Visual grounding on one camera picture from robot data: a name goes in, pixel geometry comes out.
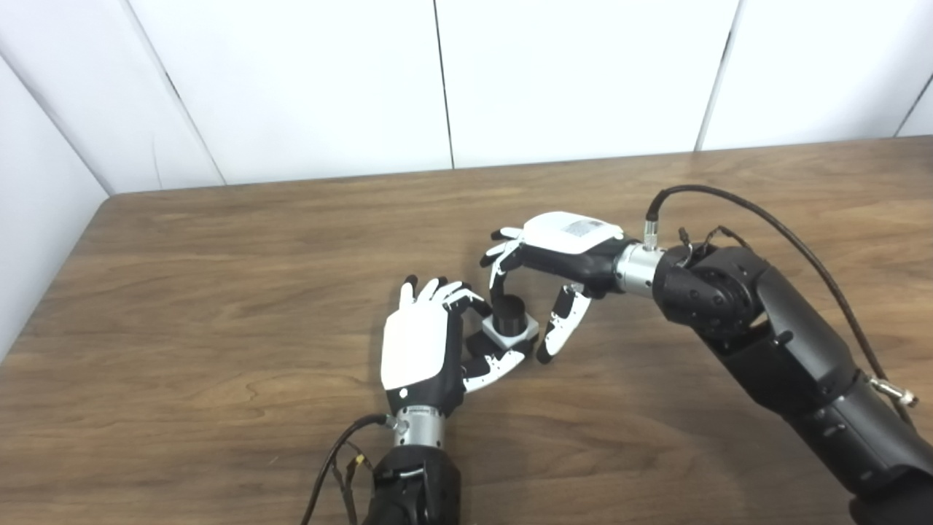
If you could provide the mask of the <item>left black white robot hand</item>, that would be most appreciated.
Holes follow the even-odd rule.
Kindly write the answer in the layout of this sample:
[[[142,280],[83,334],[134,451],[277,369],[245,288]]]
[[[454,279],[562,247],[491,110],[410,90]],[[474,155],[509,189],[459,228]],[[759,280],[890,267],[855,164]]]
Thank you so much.
[[[468,283],[444,278],[417,289],[408,276],[384,323],[380,379],[393,416],[431,408],[449,416],[526,361],[539,323],[514,295],[486,301]]]

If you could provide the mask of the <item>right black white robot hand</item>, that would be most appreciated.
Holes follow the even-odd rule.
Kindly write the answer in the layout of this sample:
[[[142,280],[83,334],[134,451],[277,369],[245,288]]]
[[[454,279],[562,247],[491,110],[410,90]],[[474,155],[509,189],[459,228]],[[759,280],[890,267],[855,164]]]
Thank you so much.
[[[528,219],[520,228],[492,232],[497,245],[481,257],[490,270],[488,289],[493,301],[504,296],[509,272],[520,267],[563,278],[536,358],[549,363],[579,327],[593,300],[620,295],[617,273],[620,256],[633,239],[617,224],[566,211],[553,211]]]

